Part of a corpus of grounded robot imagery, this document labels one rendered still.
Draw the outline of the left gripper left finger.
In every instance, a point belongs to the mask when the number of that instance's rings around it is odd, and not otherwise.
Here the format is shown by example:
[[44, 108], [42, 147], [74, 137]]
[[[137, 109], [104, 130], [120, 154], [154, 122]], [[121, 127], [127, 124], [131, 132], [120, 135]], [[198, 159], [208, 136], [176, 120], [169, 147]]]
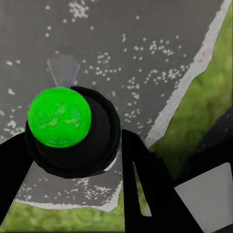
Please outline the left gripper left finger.
[[0, 144], [0, 225], [33, 163], [20, 133]]

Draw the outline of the insectifuge atomizer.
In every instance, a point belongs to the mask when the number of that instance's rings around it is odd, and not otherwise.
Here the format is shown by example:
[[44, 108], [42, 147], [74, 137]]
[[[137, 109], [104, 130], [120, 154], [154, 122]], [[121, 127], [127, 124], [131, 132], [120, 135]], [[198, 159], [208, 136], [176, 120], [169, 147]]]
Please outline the insectifuge atomizer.
[[28, 110], [28, 153], [47, 173], [65, 178], [103, 174], [116, 161], [121, 130], [112, 103], [92, 89], [72, 86], [80, 62], [67, 55], [47, 60], [57, 87], [46, 89]]

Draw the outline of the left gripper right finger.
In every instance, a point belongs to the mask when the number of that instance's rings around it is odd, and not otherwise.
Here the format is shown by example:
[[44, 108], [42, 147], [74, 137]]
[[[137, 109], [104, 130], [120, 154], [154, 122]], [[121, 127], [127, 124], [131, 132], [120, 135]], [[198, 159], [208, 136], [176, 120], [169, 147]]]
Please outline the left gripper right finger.
[[[121, 131], [125, 233], [203, 233], [140, 137]], [[151, 216], [140, 212], [133, 162]]]

